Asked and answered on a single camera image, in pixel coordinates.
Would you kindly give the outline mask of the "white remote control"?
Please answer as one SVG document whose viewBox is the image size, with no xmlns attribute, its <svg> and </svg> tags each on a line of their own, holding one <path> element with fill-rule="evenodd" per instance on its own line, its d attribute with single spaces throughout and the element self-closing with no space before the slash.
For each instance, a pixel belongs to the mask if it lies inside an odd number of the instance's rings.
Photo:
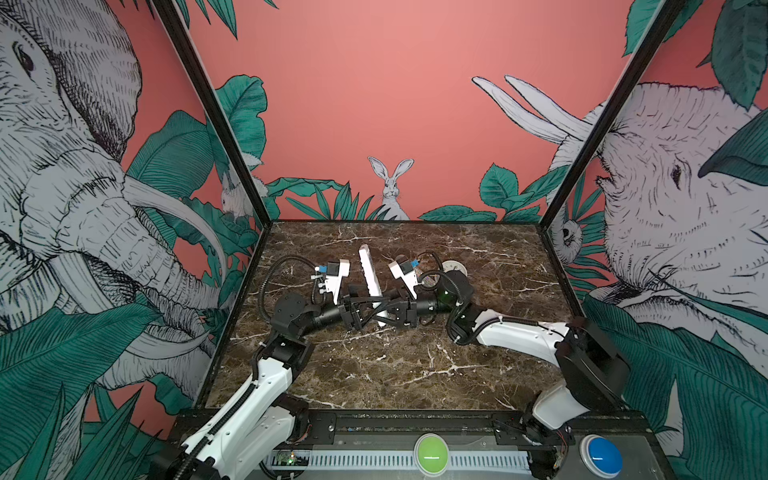
<svg viewBox="0 0 768 480">
<path fill-rule="evenodd" d="M 376 272 L 374 269 L 371 252 L 367 244 L 363 244 L 360 247 L 359 258 L 360 258 L 360 263 L 363 269 L 363 274 L 366 281 L 369 296 L 379 297 L 382 291 L 381 291 L 378 279 L 376 277 Z"/>
</svg>

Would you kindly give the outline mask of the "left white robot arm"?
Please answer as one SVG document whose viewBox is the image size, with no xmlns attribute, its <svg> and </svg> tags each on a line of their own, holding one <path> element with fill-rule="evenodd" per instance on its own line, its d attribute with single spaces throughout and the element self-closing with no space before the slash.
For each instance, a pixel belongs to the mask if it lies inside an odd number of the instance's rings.
<svg viewBox="0 0 768 480">
<path fill-rule="evenodd" d="M 313 288 L 330 300 L 284 294 L 267 317 L 270 333 L 251 359 L 249 377 L 179 447 L 167 447 L 152 458 L 149 478 L 245 479 L 278 446 L 307 436 L 312 428 L 308 404 L 288 393 L 314 351 L 307 335 L 337 323 L 360 330 L 367 323 L 361 309 L 383 302 L 370 253 L 362 248 L 359 254 L 365 291 L 341 293 L 351 269 L 346 260 L 315 267 Z"/>
</svg>

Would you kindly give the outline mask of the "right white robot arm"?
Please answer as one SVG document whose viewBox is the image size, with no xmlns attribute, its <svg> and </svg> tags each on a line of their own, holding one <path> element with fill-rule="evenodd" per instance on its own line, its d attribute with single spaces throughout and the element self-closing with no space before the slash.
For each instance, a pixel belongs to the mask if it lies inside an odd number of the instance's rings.
<svg viewBox="0 0 768 480">
<path fill-rule="evenodd" d="M 593 321 L 575 316 L 540 322 L 502 314 L 473 302 L 474 288 L 460 270 L 420 271 L 416 260 L 389 263 L 406 290 L 377 309 L 405 326 L 423 316 L 448 315 L 446 333 L 459 346 L 500 347 L 544 360 L 560 369 L 562 380 L 537 394 L 514 428 L 536 442 L 559 433 L 587 412 L 610 413 L 623 405 L 630 366 L 618 347 Z"/>
</svg>

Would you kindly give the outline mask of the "white alarm clock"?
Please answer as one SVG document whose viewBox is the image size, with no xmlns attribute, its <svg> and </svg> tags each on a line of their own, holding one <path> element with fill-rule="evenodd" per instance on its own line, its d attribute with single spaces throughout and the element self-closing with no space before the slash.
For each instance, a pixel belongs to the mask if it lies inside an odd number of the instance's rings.
<svg viewBox="0 0 768 480">
<path fill-rule="evenodd" d="M 467 278 L 467 268 L 457 260 L 446 260 L 442 263 L 442 270 L 452 278 Z"/>
</svg>

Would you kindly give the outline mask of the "green push button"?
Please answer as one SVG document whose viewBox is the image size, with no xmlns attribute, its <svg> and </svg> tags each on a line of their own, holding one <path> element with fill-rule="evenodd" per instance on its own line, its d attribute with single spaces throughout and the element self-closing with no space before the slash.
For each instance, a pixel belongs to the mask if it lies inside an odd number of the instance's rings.
<svg viewBox="0 0 768 480">
<path fill-rule="evenodd" d="M 414 461 L 418 470 L 429 478 L 443 475 L 450 464 L 450 450 L 445 440 L 435 433 L 426 433 L 414 445 Z"/>
</svg>

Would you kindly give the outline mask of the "blue push button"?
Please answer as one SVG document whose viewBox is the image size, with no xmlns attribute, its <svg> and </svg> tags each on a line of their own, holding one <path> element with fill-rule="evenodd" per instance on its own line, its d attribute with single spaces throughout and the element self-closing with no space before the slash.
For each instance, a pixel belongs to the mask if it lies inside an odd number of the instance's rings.
<svg viewBox="0 0 768 480">
<path fill-rule="evenodd" d="M 615 479 L 623 469 L 619 449 L 608 439 L 590 434 L 579 444 L 579 455 L 586 468 L 601 479 Z"/>
</svg>

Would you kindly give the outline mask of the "black front rail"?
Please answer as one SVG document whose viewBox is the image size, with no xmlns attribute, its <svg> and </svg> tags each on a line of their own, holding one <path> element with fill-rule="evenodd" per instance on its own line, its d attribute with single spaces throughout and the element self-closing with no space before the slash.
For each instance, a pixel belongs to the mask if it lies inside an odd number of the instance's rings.
<svg viewBox="0 0 768 480">
<path fill-rule="evenodd" d="M 202 427 L 214 409 L 187 410 L 177 418 L 169 434 L 172 444 L 179 445 L 197 428 Z M 570 440 L 577 433 L 613 433 L 628 431 L 636 412 L 619 411 L 609 414 L 586 413 L 568 422 L 564 436 Z M 308 433 L 295 445 L 341 445 L 351 436 L 374 438 L 436 433 L 446 439 L 469 440 L 470 437 L 490 437 L 497 445 L 534 447 L 513 428 L 522 414 L 512 410 L 333 410 L 310 409 Z"/>
</svg>

